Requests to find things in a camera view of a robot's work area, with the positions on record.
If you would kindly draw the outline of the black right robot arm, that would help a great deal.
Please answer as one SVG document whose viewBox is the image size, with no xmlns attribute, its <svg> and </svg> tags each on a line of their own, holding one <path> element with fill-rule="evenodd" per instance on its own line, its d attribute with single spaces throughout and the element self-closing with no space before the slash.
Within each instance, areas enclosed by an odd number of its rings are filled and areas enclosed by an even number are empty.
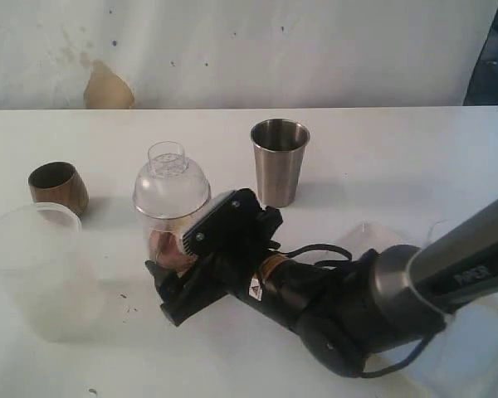
<svg viewBox="0 0 498 398">
<path fill-rule="evenodd" d="M 183 323 L 231 295 L 292 331 L 333 373 L 385 376 L 413 362 L 460 308 L 498 292 L 498 199 L 431 245 L 393 245 L 359 258 L 312 244 L 337 260 L 282 253 L 281 213 L 243 188 L 218 196 L 177 239 L 193 257 L 178 275 L 147 260 L 164 316 Z"/>
</svg>

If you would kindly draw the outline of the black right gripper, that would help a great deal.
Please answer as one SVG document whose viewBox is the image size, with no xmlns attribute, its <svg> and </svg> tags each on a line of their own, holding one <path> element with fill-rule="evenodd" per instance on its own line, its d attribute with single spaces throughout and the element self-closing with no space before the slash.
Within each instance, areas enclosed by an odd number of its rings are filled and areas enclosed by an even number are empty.
<svg viewBox="0 0 498 398">
<path fill-rule="evenodd" d="M 228 238 L 219 250 L 196 256 L 194 265 L 181 276 L 173 269 L 146 260 L 144 264 L 154 279 L 164 316 L 179 326 L 228 294 L 237 298 L 248 294 L 258 266 L 281 247 L 273 235 L 282 222 L 279 210 L 261 207 L 250 225 Z"/>
</svg>

